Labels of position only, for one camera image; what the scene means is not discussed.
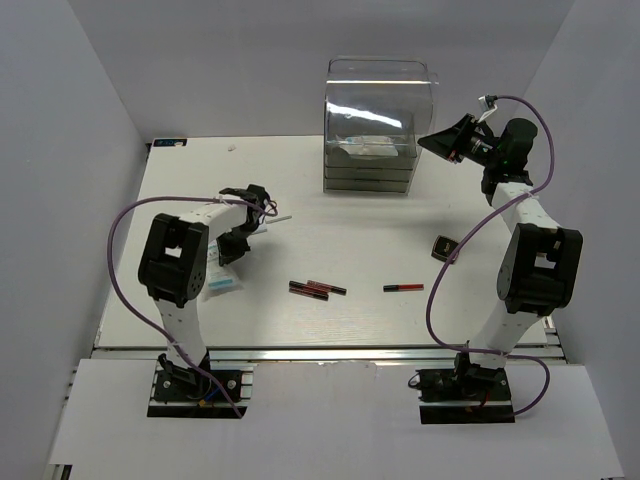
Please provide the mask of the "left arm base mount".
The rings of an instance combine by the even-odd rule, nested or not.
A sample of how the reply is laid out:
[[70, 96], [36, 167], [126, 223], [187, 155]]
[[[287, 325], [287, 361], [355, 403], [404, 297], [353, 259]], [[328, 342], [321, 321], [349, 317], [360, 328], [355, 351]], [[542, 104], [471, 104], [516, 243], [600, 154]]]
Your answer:
[[[244, 415], [252, 396], [252, 366], [213, 364], [212, 374], [225, 388], [237, 409]], [[231, 419], [239, 420], [221, 390], [209, 379], [202, 386], [178, 380], [155, 365], [149, 401], [148, 418]]]

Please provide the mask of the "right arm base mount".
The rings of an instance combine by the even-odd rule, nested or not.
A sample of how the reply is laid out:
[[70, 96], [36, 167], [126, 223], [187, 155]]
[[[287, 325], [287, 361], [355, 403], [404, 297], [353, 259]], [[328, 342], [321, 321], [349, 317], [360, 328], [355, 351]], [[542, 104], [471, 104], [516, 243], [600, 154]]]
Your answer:
[[423, 425], [508, 424], [515, 415], [507, 375], [462, 377], [453, 369], [422, 369], [408, 380], [418, 392]]

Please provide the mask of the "aluminium table rail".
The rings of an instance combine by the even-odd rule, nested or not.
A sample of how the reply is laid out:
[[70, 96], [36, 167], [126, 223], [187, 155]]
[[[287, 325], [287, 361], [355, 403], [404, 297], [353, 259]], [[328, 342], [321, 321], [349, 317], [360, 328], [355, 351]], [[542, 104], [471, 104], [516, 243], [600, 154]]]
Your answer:
[[[95, 349], [92, 359], [152, 360], [159, 349]], [[545, 361], [565, 362], [559, 345], [516, 348], [514, 355], [534, 356]], [[454, 352], [441, 348], [330, 348], [330, 349], [210, 349], [214, 361], [440, 361], [453, 359]]]

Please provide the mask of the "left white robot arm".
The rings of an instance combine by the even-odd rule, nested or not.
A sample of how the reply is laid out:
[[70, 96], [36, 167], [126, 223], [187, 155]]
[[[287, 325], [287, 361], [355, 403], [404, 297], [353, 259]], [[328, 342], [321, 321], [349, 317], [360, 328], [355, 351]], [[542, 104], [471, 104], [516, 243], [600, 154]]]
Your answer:
[[207, 283], [208, 247], [224, 267], [250, 251], [248, 238], [259, 227], [271, 197], [264, 187], [225, 188], [214, 203], [188, 213], [160, 213], [152, 221], [138, 269], [171, 336], [160, 357], [188, 398], [199, 399], [211, 387], [208, 350], [200, 331], [197, 298]]

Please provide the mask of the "blue label sticker left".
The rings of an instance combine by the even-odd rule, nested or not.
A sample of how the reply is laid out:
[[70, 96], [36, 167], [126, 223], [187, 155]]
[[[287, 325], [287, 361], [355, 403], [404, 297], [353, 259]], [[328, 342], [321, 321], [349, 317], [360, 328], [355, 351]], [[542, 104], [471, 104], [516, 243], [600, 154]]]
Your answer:
[[152, 142], [153, 148], [174, 148], [187, 145], [186, 138], [157, 138]]

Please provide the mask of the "red lip gloss tube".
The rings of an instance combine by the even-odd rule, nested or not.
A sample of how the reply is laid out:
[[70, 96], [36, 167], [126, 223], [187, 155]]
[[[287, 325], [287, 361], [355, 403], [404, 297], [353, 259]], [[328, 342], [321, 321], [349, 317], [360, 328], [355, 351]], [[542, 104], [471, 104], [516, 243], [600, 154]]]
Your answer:
[[402, 292], [402, 291], [422, 291], [424, 285], [421, 283], [405, 283], [405, 284], [389, 284], [383, 286], [385, 293]]

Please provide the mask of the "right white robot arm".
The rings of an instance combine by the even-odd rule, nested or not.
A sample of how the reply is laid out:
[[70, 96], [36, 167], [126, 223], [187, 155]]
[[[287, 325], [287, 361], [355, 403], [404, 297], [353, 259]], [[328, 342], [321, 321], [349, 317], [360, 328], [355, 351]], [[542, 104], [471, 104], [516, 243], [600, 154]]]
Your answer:
[[582, 234], [554, 221], [536, 197], [526, 169], [538, 129], [522, 118], [500, 135], [470, 114], [454, 126], [419, 139], [419, 145], [453, 163], [482, 166], [481, 191], [507, 225], [511, 240], [501, 263], [498, 301], [479, 333], [457, 354], [453, 390], [472, 399], [495, 382], [507, 355], [539, 318], [571, 300]]

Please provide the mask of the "clear acrylic drawer organizer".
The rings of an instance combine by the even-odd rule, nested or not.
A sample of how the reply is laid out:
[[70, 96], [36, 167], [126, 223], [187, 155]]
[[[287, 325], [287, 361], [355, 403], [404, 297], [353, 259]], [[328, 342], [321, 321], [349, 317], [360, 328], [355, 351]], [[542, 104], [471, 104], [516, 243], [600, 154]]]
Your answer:
[[[418, 139], [431, 132], [437, 76], [424, 61], [339, 56], [327, 68], [323, 190], [406, 195], [419, 163]], [[397, 157], [356, 157], [337, 137], [391, 137]]]

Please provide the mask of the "dark red lipstick tube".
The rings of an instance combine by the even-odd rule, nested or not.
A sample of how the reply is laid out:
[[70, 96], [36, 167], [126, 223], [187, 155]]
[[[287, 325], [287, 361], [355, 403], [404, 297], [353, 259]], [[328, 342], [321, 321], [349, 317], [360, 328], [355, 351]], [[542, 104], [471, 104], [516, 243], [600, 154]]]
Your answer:
[[289, 287], [289, 292], [296, 294], [296, 295], [300, 295], [300, 296], [305, 296], [308, 298], [313, 298], [316, 300], [321, 300], [321, 301], [328, 301], [329, 300], [329, 294], [327, 292], [324, 291], [318, 291], [318, 290], [313, 290], [313, 289], [309, 289], [309, 288], [300, 288], [300, 287], [295, 287], [295, 286], [290, 286]]
[[306, 282], [306, 285], [318, 290], [322, 290], [325, 292], [334, 293], [342, 296], [345, 296], [347, 294], [346, 288], [331, 285], [331, 284], [326, 284], [318, 281], [308, 280]]

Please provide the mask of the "black gold compact case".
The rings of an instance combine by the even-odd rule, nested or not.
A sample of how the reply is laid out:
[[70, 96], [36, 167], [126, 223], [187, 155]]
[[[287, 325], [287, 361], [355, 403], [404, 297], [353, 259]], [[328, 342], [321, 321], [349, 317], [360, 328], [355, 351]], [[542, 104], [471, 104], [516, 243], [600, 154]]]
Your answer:
[[459, 242], [449, 237], [439, 235], [436, 237], [431, 250], [431, 257], [443, 263], [450, 261], [454, 264], [457, 255], [454, 251], [458, 248]]

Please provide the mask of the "white cotton pad packet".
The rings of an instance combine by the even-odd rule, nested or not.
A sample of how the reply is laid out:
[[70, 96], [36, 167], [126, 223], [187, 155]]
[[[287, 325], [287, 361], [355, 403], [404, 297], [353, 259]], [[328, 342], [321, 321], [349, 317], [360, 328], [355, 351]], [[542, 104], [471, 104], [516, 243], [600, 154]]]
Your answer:
[[220, 265], [217, 243], [211, 242], [207, 250], [205, 283], [200, 298], [203, 301], [208, 301], [215, 296], [242, 289], [242, 282], [236, 272], [229, 265]]
[[384, 135], [361, 135], [337, 137], [337, 146], [347, 154], [356, 157], [397, 157], [396, 144]]

